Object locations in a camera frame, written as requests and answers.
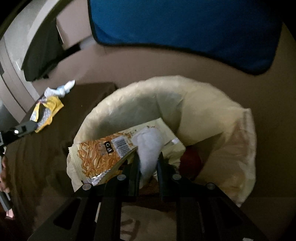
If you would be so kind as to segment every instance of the yellow wrapper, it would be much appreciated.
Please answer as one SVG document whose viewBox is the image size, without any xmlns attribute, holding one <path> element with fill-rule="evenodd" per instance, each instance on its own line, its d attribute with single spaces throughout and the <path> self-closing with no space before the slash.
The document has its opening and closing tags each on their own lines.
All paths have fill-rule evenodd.
<svg viewBox="0 0 296 241">
<path fill-rule="evenodd" d="M 45 103 L 42 103 L 45 107 L 45 110 L 43 112 L 43 116 L 39 118 L 39 108 L 40 108 L 40 102 L 38 102 L 33 110 L 33 113 L 31 115 L 31 120 L 38 122 L 38 128 L 35 130 L 35 132 L 41 131 L 45 126 L 50 125 L 52 122 L 52 118 L 55 116 L 55 114 L 64 107 L 62 102 L 59 100 L 56 96 L 50 96 L 46 99 Z"/>
</svg>

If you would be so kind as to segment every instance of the plastic trash bag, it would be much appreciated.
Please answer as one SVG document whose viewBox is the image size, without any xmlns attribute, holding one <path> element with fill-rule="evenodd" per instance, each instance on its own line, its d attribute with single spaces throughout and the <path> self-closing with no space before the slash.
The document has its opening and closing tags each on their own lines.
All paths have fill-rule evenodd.
<svg viewBox="0 0 296 241">
<path fill-rule="evenodd" d="M 96 140 L 159 117 L 185 146 L 196 145 L 201 157 L 206 156 L 196 182 L 213 182 L 237 205 L 243 203 L 255 184 L 256 134 L 251 110 L 210 84 L 167 76 L 118 89 L 88 114 L 74 143 Z M 70 156 L 67 164 L 77 190 L 82 184 Z"/>
</svg>

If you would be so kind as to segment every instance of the red object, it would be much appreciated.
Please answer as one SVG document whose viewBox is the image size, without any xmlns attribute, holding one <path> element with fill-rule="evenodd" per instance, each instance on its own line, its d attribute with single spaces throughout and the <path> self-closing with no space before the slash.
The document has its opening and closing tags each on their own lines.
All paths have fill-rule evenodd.
<svg viewBox="0 0 296 241">
<path fill-rule="evenodd" d="M 187 146 L 186 151 L 180 158 L 180 175 L 189 179 L 197 177 L 202 169 L 202 161 L 199 157 L 198 151 L 193 146 Z"/>
</svg>

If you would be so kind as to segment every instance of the barcode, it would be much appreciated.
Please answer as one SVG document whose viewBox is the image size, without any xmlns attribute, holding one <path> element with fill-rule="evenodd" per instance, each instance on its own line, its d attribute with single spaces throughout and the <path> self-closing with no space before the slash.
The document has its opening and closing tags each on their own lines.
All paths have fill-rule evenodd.
<svg viewBox="0 0 296 241">
<path fill-rule="evenodd" d="M 124 137 L 117 137 L 111 142 L 113 143 L 120 158 L 123 158 L 131 150 Z"/>
</svg>

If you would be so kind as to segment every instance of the candy wrapper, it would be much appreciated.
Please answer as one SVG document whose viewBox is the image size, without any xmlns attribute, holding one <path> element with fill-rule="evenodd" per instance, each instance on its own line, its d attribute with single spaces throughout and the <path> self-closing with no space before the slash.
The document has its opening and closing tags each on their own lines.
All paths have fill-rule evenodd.
<svg viewBox="0 0 296 241">
<path fill-rule="evenodd" d="M 165 143 L 162 149 L 164 158 L 169 159 L 169 163 L 178 168 L 185 147 L 159 118 L 99 140 L 74 144 L 70 147 L 71 162 L 81 181 L 97 185 L 119 174 L 120 166 L 126 160 L 127 163 L 133 160 L 137 146 L 132 143 L 132 137 L 145 127 L 155 127 L 160 130 Z"/>
<path fill-rule="evenodd" d="M 37 122 L 37 129 L 35 132 L 41 131 L 45 126 L 50 125 L 55 114 L 63 108 L 64 105 L 56 96 L 48 98 L 41 98 L 36 104 L 30 120 Z"/>
</svg>

